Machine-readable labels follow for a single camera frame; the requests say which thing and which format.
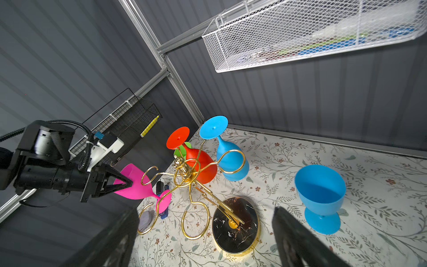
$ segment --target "gray wall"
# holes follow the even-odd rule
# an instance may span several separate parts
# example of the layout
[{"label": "gray wall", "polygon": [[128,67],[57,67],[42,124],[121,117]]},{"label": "gray wall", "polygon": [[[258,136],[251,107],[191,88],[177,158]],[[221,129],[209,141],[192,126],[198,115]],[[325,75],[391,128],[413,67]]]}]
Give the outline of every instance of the gray wall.
[{"label": "gray wall", "polygon": [[[160,70],[116,1],[0,0],[0,135],[34,120],[82,122],[122,90],[139,89]],[[86,124],[100,122],[129,93]],[[172,161],[170,133],[197,125],[165,79],[146,99],[163,119],[117,164],[165,170]],[[1,144],[14,150],[20,136]],[[13,188],[0,191],[9,199]],[[80,203],[73,192],[49,208],[21,206],[0,225],[1,266],[58,266],[138,200],[116,194]],[[29,203],[49,205],[62,196],[39,190]]]},{"label": "gray wall", "polygon": [[[138,1],[164,43],[237,3]],[[168,53],[205,118],[427,150],[427,35],[414,41],[216,73],[202,39]]]}]

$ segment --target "gold rim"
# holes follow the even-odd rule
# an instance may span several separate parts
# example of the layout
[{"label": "gold rim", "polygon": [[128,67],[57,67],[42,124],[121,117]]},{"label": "gold rim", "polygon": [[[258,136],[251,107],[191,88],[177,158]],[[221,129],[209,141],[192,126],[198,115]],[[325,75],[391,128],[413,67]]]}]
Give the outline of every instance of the gold rim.
[{"label": "gold rim", "polygon": [[[238,197],[238,198],[243,198],[244,200],[246,200],[249,204],[251,204],[246,198],[244,198],[244,197]],[[225,251],[219,244],[218,244],[218,242],[217,242],[217,240],[215,239],[215,235],[214,235],[214,218],[212,217],[212,223],[211,223],[211,228],[212,228],[212,235],[213,235],[213,239],[214,239],[214,241],[215,241],[215,244],[223,251],[223,252],[225,252],[225,253],[227,253],[227,254],[230,254],[230,255],[233,255],[233,256],[245,256],[245,255],[247,255],[247,254],[249,254],[254,248],[255,248],[255,246],[258,244],[258,241],[259,241],[259,239],[260,239],[260,235],[261,235],[261,226],[260,226],[260,217],[258,216],[258,213],[257,213],[257,211],[255,210],[255,208],[254,208],[254,211],[255,211],[255,214],[257,215],[257,222],[258,222],[258,227],[257,227],[257,235],[256,235],[256,237],[255,237],[255,239],[254,239],[254,241],[252,242],[252,244],[247,248],[247,249],[245,249],[244,251],[242,251],[242,252],[238,252],[238,253],[231,253],[231,252],[228,252],[228,251]]]}]

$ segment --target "black wire basket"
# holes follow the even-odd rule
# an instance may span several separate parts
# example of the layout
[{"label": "black wire basket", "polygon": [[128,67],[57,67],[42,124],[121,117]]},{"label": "black wire basket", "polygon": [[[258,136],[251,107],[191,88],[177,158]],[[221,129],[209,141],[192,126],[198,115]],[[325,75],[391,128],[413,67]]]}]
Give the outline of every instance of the black wire basket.
[{"label": "black wire basket", "polygon": [[125,143],[117,153],[110,152],[101,160],[112,167],[163,118],[153,102],[140,97],[136,98],[137,102],[104,131],[104,134],[114,134]]}]

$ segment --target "white mesh basket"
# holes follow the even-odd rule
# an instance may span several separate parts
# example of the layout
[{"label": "white mesh basket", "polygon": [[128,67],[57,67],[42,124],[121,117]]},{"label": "white mesh basket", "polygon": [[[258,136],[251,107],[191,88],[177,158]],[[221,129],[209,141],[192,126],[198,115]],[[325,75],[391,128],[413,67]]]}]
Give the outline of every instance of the white mesh basket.
[{"label": "white mesh basket", "polygon": [[225,72],[399,43],[426,31],[425,0],[282,0],[226,24],[203,41]]}]

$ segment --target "green object in basket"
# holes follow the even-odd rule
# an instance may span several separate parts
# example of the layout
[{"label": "green object in basket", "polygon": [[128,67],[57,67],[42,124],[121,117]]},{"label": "green object in basket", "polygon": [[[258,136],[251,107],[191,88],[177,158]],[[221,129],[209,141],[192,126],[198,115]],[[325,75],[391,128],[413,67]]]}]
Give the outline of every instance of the green object in basket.
[{"label": "green object in basket", "polygon": [[[184,142],[184,144],[186,144],[188,148],[192,148],[190,142]],[[186,159],[187,152],[185,151],[184,146],[183,145],[179,146],[179,150],[181,150],[182,157],[184,159]],[[179,153],[178,149],[176,149],[173,154],[174,154],[174,156],[177,156],[177,157],[181,156],[181,154]]]}]

